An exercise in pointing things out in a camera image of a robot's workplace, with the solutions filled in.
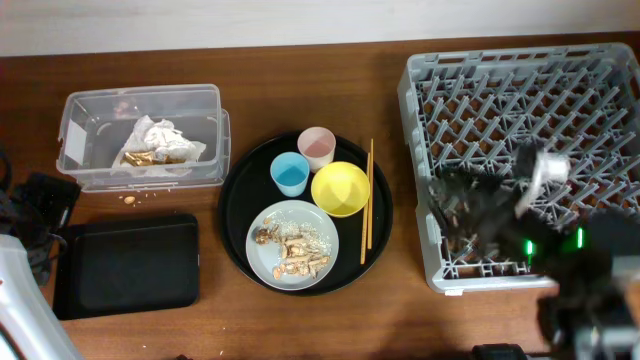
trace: crumpled white napkin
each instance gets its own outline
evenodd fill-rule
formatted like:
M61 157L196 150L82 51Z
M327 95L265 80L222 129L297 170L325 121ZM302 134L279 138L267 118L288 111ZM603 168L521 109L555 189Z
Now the crumpled white napkin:
M111 168L133 167L127 162L121 163L125 152L153 151L154 157L159 160L171 157L172 159L185 159L185 163L190 163L197 162L206 148L206 144L199 141L189 141L182 137L182 131L176 130L171 121L163 119L156 123L145 115L136 121L133 132L120 149ZM144 173L134 176L185 176L190 172L190 169L163 169L151 166Z

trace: blue cup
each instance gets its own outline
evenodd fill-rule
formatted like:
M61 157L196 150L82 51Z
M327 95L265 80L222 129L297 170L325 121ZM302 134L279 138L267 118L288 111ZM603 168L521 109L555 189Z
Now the blue cup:
M286 152L273 159L271 178L285 196L296 197L307 187L309 170L309 162L304 156Z

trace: white wall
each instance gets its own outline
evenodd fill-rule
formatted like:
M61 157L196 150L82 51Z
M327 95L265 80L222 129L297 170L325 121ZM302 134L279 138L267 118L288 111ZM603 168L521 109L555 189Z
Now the white wall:
M0 0L0 56L619 30L639 0Z

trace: gold wrapper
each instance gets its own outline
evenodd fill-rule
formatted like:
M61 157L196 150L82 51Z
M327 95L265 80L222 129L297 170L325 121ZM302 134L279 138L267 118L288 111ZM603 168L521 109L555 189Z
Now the gold wrapper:
M127 162L131 166L150 166L150 165L165 165L165 164L182 164L184 159L172 159L167 157L165 161L158 161L154 159L153 151L146 152L125 152L124 157L120 163Z

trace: pink cup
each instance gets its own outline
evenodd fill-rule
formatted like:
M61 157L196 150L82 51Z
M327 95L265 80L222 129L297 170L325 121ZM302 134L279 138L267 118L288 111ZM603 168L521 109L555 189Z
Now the pink cup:
M298 137L298 151L309 162L311 172L315 173L333 161L336 137L323 127L308 128Z

